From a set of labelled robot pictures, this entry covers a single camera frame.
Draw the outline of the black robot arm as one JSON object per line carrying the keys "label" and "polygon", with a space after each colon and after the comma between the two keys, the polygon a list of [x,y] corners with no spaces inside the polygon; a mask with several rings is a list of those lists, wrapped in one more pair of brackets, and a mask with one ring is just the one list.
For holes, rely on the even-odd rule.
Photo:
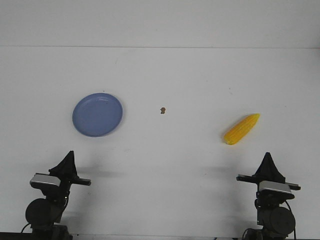
{"label": "black robot arm", "polygon": [[91,185],[90,179],[78,176],[74,151],[69,151],[48,173],[35,173],[29,184],[44,195],[44,198],[33,200],[25,210],[32,237],[36,240],[72,240],[68,227],[60,225],[69,204],[71,186]]}
{"label": "black robot arm", "polygon": [[239,174],[236,180],[257,186],[254,206],[257,225],[262,227],[247,228],[242,234],[242,240],[285,240],[291,233],[296,236],[296,219],[288,200],[293,200],[295,195],[292,191],[299,191],[301,187],[286,182],[269,152],[265,153],[253,175]]}

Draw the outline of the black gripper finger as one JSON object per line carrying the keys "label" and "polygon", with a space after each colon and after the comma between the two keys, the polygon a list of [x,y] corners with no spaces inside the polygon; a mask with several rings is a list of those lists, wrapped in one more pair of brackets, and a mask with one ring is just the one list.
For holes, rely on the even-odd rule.
{"label": "black gripper finger", "polygon": [[260,181],[270,181],[281,184],[286,182],[286,178],[278,171],[270,152],[265,153],[260,166],[252,176],[260,179]]}
{"label": "black gripper finger", "polygon": [[49,169],[48,171],[50,176],[58,178],[79,178],[75,165],[74,151],[69,151],[69,153],[63,158],[63,160],[57,166]]}

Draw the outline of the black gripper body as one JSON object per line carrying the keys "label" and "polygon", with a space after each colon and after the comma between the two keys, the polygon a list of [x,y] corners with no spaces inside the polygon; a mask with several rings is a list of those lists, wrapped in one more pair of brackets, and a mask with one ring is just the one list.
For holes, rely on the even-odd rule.
{"label": "black gripper body", "polygon": [[259,178],[253,177],[253,176],[247,176],[247,175],[242,175],[239,174],[236,177],[236,180],[239,182],[246,182],[246,183],[252,183],[252,184],[256,184],[257,185],[257,192],[260,195],[275,195],[278,196],[279,198],[294,198],[294,194],[292,193],[292,191],[300,191],[301,187],[298,184],[295,183],[289,183],[289,182],[285,182],[285,184],[289,185],[291,193],[281,193],[281,192],[275,192],[275,191],[270,191],[270,190],[265,190],[262,192],[259,192],[258,190],[258,186],[260,184],[260,182],[264,181],[264,180],[260,180]]}
{"label": "black gripper body", "polygon": [[60,183],[60,195],[62,198],[67,198],[70,195],[72,185],[90,186],[91,180],[80,178],[78,176],[64,177]]}

